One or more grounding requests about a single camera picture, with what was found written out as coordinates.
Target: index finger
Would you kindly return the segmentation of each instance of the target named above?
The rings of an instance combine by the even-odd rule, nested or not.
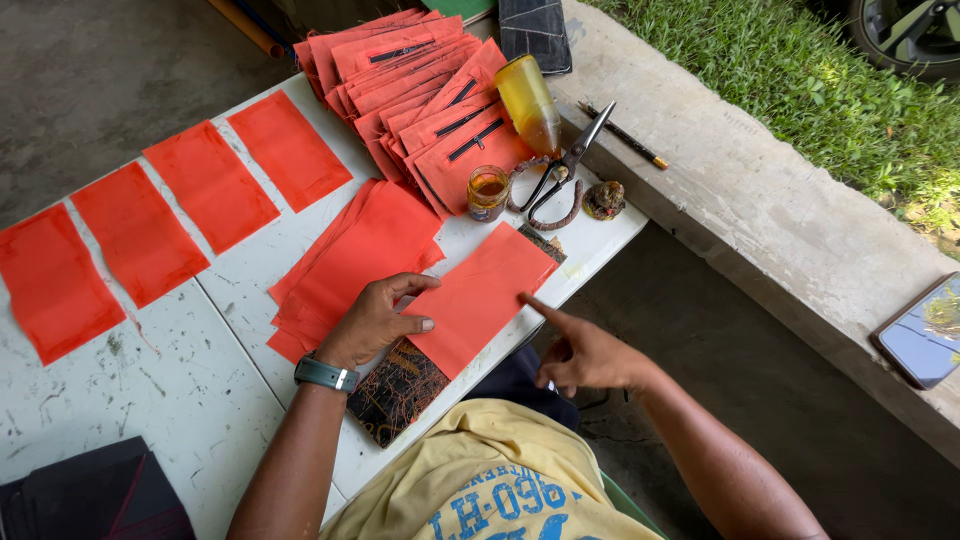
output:
[[[423,274],[414,274],[413,272],[401,272],[394,274],[389,278],[384,278],[383,283],[387,285],[388,293],[393,294],[395,299],[407,295],[416,296],[423,289],[436,288],[440,286],[440,280]]]
[[[546,318],[548,323],[562,331],[570,328],[571,323],[576,320],[573,315],[567,315],[559,309],[554,309],[553,307],[544,304],[540,300],[537,300],[534,298],[534,295],[530,294],[529,292],[521,292],[520,301],[535,309],[537,313]]]

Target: table surface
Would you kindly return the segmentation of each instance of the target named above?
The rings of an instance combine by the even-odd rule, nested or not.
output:
[[[226,116],[284,90],[343,162],[354,179],[299,214],[253,161]],[[137,310],[103,263],[100,249],[76,211],[71,216],[110,290],[128,314],[126,321],[43,368],[12,318],[10,296],[0,288],[0,482],[135,435],[156,453],[190,515],[198,538],[222,538],[283,408],[295,391],[293,364],[266,346],[277,306],[267,287],[286,273],[368,178],[379,176],[359,138],[313,96],[304,75],[254,96],[212,118],[213,124],[280,210],[280,217],[215,257],[156,171],[138,159],[174,209],[211,266]],[[596,177],[586,169],[588,184]],[[531,172],[517,183],[517,199],[532,189]],[[545,205],[538,216],[566,214],[572,187]],[[504,212],[500,221],[519,227],[523,218]],[[646,225],[631,205],[616,219],[578,216],[555,233],[567,261],[538,297],[558,306],[582,286]],[[427,271],[442,276],[489,234],[494,223],[450,218],[436,236],[446,259]],[[142,336],[137,330],[138,322]],[[477,382],[542,322],[526,307],[386,450],[346,416],[324,521],[352,500],[376,474],[423,435]],[[374,362],[364,366],[369,371]]]

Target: black pencil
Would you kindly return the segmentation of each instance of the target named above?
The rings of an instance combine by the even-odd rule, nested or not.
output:
[[[588,105],[588,104],[586,104],[586,103],[584,103],[584,102],[582,102],[582,101],[581,101],[581,102],[578,102],[578,103],[580,103],[580,108],[583,109],[584,112],[586,112],[587,115],[589,115],[590,118],[596,118],[597,115],[600,114],[599,112],[597,112],[597,109],[594,109],[594,108],[591,107],[590,105]],[[610,120],[607,120],[607,123],[604,124],[604,127],[607,128],[608,130],[610,130],[614,135],[620,137],[620,140],[622,140],[623,142],[626,142],[627,144],[629,144],[629,145],[630,145],[634,150],[636,150],[641,156],[644,156],[645,158],[647,158],[648,160],[650,160],[650,161],[651,161],[654,165],[656,165],[657,167],[659,167],[659,168],[661,168],[661,169],[663,169],[663,170],[665,171],[666,168],[670,166],[669,163],[667,163],[666,161],[663,160],[663,158],[661,158],[660,156],[658,156],[658,155],[654,154],[653,152],[651,152],[649,148],[647,148],[646,146],[643,146],[642,144],[640,144],[640,142],[639,142],[638,140],[636,140],[635,138],[627,135],[627,132],[625,132],[625,131],[621,130],[620,128],[616,127],[616,125],[613,124],[613,122],[611,122]]]

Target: green grass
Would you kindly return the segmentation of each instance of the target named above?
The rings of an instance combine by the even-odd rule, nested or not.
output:
[[[920,230],[955,227],[960,86],[875,70],[798,0],[586,1],[834,179]]]

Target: forearm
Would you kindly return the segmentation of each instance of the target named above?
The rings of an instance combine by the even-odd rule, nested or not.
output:
[[[724,538],[826,538],[786,480],[660,368],[635,396]]]
[[[316,536],[346,404],[345,392],[300,385],[233,514],[228,538]]]

